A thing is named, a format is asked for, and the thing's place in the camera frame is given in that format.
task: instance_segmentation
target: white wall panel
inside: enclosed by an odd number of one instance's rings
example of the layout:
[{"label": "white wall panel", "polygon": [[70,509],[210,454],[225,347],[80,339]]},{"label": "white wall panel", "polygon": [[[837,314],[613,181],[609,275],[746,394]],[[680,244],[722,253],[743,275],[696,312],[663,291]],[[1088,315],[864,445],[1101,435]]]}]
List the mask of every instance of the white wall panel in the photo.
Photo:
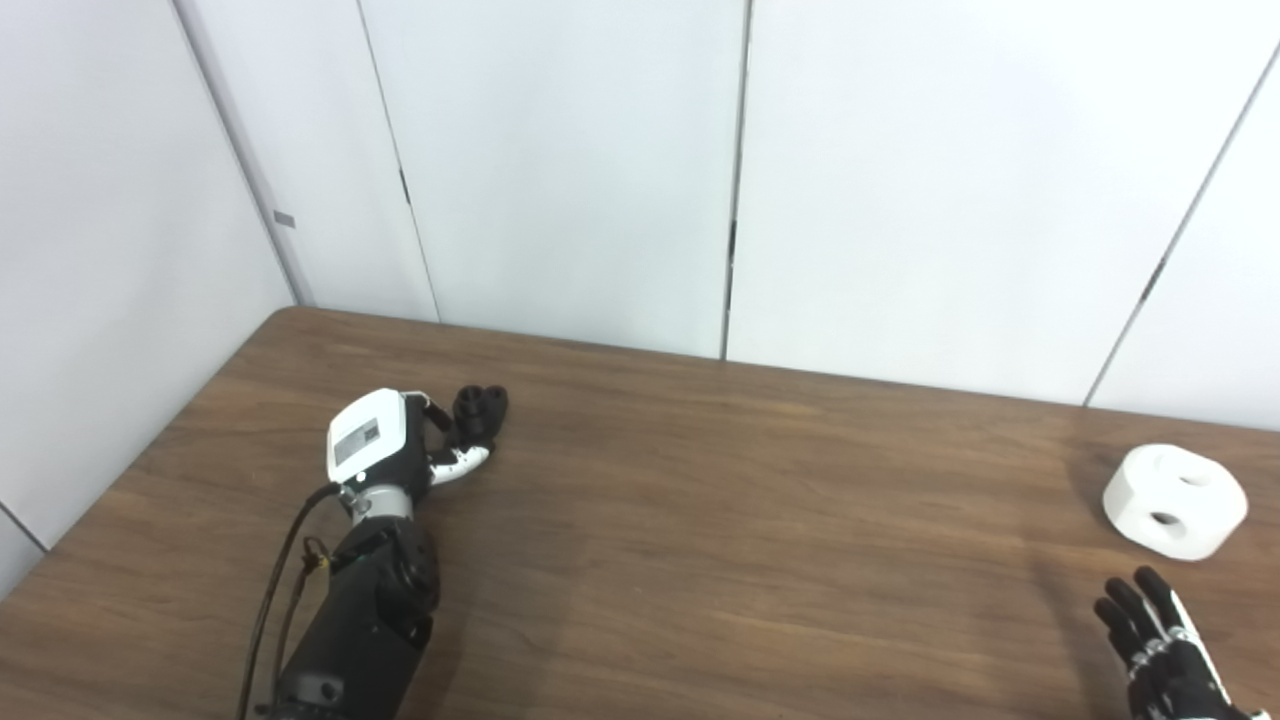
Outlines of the white wall panel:
[{"label": "white wall panel", "polygon": [[1275,68],[1092,405],[1280,430],[1280,72]]},{"label": "white wall panel", "polygon": [[356,0],[174,1],[301,300],[439,319]]},{"label": "white wall panel", "polygon": [[42,555],[9,515],[0,511],[0,600],[18,587]]},{"label": "white wall panel", "polygon": [[1082,402],[1280,3],[758,0],[733,360]]},{"label": "white wall panel", "polygon": [[365,0],[447,323],[714,356],[744,0]]},{"label": "white wall panel", "polygon": [[166,3],[0,3],[3,501],[52,544],[288,288]]}]

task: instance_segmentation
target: glove finger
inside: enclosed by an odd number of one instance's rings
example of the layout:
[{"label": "glove finger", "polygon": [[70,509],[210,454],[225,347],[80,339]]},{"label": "glove finger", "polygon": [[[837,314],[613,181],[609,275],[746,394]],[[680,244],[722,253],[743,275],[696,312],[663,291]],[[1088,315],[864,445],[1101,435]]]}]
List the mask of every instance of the glove finger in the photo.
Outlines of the glove finger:
[{"label": "glove finger", "polygon": [[1129,587],[1129,583],[1120,578],[1111,578],[1105,585],[1107,596],[1124,610],[1125,615],[1138,630],[1138,637],[1144,642],[1165,641],[1167,637],[1160,628],[1156,614],[1138,591]]},{"label": "glove finger", "polygon": [[1169,587],[1169,583],[1160,577],[1160,573],[1143,565],[1133,574],[1133,579],[1151,601],[1151,605],[1156,607],[1160,621],[1166,630],[1187,626],[1187,618],[1184,618],[1180,607],[1181,603],[1174,601],[1174,588]]},{"label": "glove finger", "polygon": [[1100,597],[1093,603],[1093,612],[1110,630],[1107,641],[1115,648],[1120,660],[1124,661],[1125,669],[1132,671],[1134,666],[1147,657],[1147,651],[1142,641],[1138,639],[1138,633],[1134,630],[1133,623],[1129,621],[1129,615],[1106,597]]}]

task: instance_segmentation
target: wood grain surface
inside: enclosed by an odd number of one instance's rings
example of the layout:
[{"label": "wood grain surface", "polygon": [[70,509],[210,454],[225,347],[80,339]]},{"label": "wood grain surface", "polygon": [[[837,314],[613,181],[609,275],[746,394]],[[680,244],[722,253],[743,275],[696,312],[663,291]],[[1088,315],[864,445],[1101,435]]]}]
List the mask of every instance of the wood grain surface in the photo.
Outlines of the wood grain surface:
[{"label": "wood grain surface", "polygon": [[[229,717],[329,419],[467,383],[512,409],[493,461],[421,514],[444,603],[401,717],[1121,719],[1091,603],[1142,562],[1236,701],[1280,710],[1276,434],[292,309],[0,605],[4,716]],[[1101,515],[1155,441],[1251,496],[1203,564]]]}]

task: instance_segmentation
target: prosthetic hand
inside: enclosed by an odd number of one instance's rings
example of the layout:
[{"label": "prosthetic hand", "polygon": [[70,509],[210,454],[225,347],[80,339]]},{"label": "prosthetic hand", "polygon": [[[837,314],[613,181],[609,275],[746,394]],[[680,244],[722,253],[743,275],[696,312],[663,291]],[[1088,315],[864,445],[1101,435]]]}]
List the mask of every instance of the prosthetic hand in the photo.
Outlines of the prosthetic hand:
[{"label": "prosthetic hand", "polygon": [[1129,711],[1134,720],[1270,720],[1231,705],[1222,679],[1187,615],[1178,593],[1151,568],[1133,577],[1147,596],[1111,578],[1107,597],[1093,611],[1106,623],[1107,639],[1129,671]]},{"label": "prosthetic hand", "polygon": [[[284,539],[250,639],[237,719],[250,682],[271,596],[307,512],[338,496],[352,528],[330,555],[306,538],[271,670],[271,720],[392,720],[431,637],[440,584],[431,537],[413,521],[431,487],[479,468],[494,450],[507,414],[500,387],[465,387],[449,415],[421,392],[379,389],[348,405],[329,424],[329,486],[312,493]],[[444,446],[426,447],[426,423]],[[288,664],[284,638],[306,577],[329,569],[329,593]]]}]

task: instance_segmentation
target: black wire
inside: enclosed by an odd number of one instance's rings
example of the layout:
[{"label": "black wire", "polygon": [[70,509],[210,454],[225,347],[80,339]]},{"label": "black wire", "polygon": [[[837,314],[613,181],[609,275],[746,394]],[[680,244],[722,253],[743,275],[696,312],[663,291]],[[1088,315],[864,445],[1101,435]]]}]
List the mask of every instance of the black wire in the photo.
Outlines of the black wire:
[{"label": "black wire", "polygon": [[280,682],[280,669],[284,666],[284,647],[288,644],[289,628],[293,626],[293,612],[297,611],[298,602],[302,600],[302,591],[307,584],[307,578],[311,577],[311,573],[316,568],[321,568],[328,562],[329,548],[325,547],[324,541],[314,536],[302,538],[302,568],[298,569],[298,577],[293,580],[289,605],[284,607],[284,619],[280,620],[280,637],[275,642],[275,659],[271,660],[271,693],[268,696],[271,698],[271,702],[275,702],[276,688]]},{"label": "black wire", "polygon": [[293,518],[293,524],[289,525],[288,534],[284,536],[280,555],[275,559],[275,566],[271,568],[271,577],[266,582],[266,591],[262,593],[262,605],[257,609],[257,620],[253,621],[253,632],[248,637],[248,657],[244,660],[244,676],[241,679],[241,694],[239,702],[236,706],[236,720],[244,720],[244,714],[248,712],[248,693],[253,687],[253,666],[257,665],[257,651],[262,644],[262,629],[266,626],[266,614],[271,610],[271,598],[275,597],[275,588],[280,584],[280,575],[284,573],[284,562],[289,559],[289,548],[293,547],[293,538],[298,537],[302,521],[307,519],[311,510],[316,505],[320,505],[321,500],[337,493],[340,488],[342,486],[338,483],[328,483],[307,496],[302,501],[302,507],[298,509],[297,516]]},{"label": "black wire", "polygon": [[271,660],[271,692],[268,694],[270,702],[275,702],[275,692],[280,682],[280,667],[284,666],[284,644],[289,639],[289,625],[293,624],[293,611],[298,609],[302,600],[302,588],[307,584],[307,575],[311,574],[310,564],[298,569],[298,577],[293,580],[293,592],[289,593],[289,605],[284,607],[284,619],[280,620],[280,637],[275,642],[275,657]]}]

